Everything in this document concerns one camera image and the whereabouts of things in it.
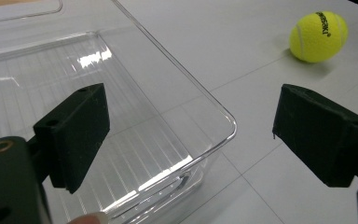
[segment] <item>white surface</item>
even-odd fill
[[[179,218],[167,215],[157,223],[358,223],[358,179],[349,189],[329,189],[271,133],[283,83],[313,89],[358,113],[357,5],[347,0],[120,2],[239,124],[238,135],[213,167],[217,173],[208,173],[202,189],[173,209]],[[346,19],[348,42],[327,62],[301,63],[288,51],[288,36],[298,19],[317,10]]]

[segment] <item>tile floor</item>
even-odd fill
[[[202,187],[155,223],[358,223],[358,179],[348,189],[328,188],[271,133],[283,83],[313,89],[358,113],[357,5],[347,0],[120,2],[239,125]],[[350,35],[331,60],[301,63],[288,50],[288,36],[297,20],[318,10],[340,14]]]

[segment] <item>black mount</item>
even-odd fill
[[[0,138],[0,224],[50,223],[42,182],[74,193],[110,129],[103,84],[74,92],[34,125]]]
[[[358,115],[321,94],[284,84],[272,132],[328,187],[358,176]]]

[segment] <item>tennis ball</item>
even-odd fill
[[[315,12],[300,19],[293,28],[290,50],[299,60],[318,63],[338,53],[347,37],[347,23],[339,15]]]

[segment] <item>plastic bin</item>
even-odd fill
[[[76,193],[45,181],[50,213],[146,223],[202,182],[236,122],[118,1],[46,1],[0,19],[0,137],[30,139],[73,91],[104,83],[111,131]]]

